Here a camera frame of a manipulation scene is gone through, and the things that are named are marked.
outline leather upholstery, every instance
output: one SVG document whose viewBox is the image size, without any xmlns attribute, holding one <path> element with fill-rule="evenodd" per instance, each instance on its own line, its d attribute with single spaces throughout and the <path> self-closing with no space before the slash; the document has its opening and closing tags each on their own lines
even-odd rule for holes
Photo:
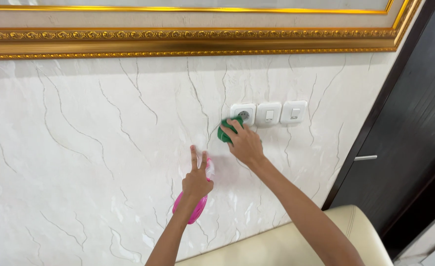
<svg viewBox="0 0 435 266">
<path fill-rule="evenodd" d="M 324 212 L 356 247 L 366 266 L 393 266 L 380 237 L 353 205 Z M 186 259 L 176 266 L 324 266 L 293 223 Z"/>
</svg>

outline door handle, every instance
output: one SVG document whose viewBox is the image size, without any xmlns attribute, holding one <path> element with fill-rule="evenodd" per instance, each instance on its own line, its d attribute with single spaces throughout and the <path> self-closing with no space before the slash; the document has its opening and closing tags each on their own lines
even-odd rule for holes
<svg viewBox="0 0 435 266">
<path fill-rule="evenodd" d="M 376 155 L 367 155 L 367 156 L 357 156 L 354 158 L 354 161 L 362 161 L 362 160 L 373 160 L 376 159 Z"/>
</svg>

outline green microfiber cloth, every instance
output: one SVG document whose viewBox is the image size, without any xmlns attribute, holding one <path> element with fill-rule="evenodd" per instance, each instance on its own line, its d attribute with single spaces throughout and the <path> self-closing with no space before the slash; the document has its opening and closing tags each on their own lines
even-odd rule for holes
<svg viewBox="0 0 435 266">
<path fill-rule="evenodd" d="M 241 124 L 241 126 L 242 126 L 242 123 L 244 122 L 244 120 L 240 116 L 234 117 L 232 119 L 237 120 L 239 122 L 239 124 Z M 225 127 L 232 129 L 232 131 L 234 131 L 237 134 L 237 130 L 232 125 L 228 124 L 226 122 L 226 120 L 227 119 L 222 120 L 221 124 Z M 229 136 L 226 133 L 224 133 L 224 131 L 222 131 L 222 129 L 220 127 L 217 129 L 217 136 L 222 142 L 232 143 L 231 138 L 229 138 Z"/>
</svg>

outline white switch plate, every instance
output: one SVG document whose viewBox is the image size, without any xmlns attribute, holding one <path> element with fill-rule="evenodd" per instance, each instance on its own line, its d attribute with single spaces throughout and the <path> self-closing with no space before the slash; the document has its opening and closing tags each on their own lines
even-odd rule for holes
<svg viewBox="0 0 435 266">
<path fill-rule="evenodd" d="M 242 112 L 247 112 L 249 114 L 249 117 L 246 118 L 245 116 L 243 116 L 244 124 L 251 126 L 255 122 L 256 109 L 257 108 L 255 104 L 233 104 L 231 106 L 231 111 L 229 115 L 231 116 L 231 118 L 234 118 Z"/>
<path fill-rule="evenodd" d="M 259 126 L 272 126 L 280 120 L 281 103 L 263 103 L 257 106 L 255 122 Z"/>
<path fill-rule="evenodd" d="M 308 102 L 306 102 L 305 100 L 285 102 L 283 104 L 283 110 L 281 112 L 280 123 L 282 124 L 301 123 L 303 121 L 304 115 L 306 114 L 307 106 L 308 106 Z"/>
</svg>

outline gold frame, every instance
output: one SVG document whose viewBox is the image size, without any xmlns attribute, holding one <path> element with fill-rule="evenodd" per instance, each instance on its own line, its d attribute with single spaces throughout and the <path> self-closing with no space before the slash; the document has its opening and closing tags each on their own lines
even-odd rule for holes
<svg viewBox="0 0 435 266">
<path fill-rule="evenodd" d="M 257 12 L 257 13 L 321 13 L 386 15 L 394 0 L 388 0 L 384 10 L 363 9 L 260 9 L 260 8 L 194 8 L 194 7 L 121 7 L 121 6 L 31 6 L 0 5 L 0 10 L 26 11 L 186 11 L 186 12 Z"/>
<path fill-rule="evenodd" d="M 396 51 L 420 2 L 390 28 L 0 28 L 0 60 Z"/>
</svg>

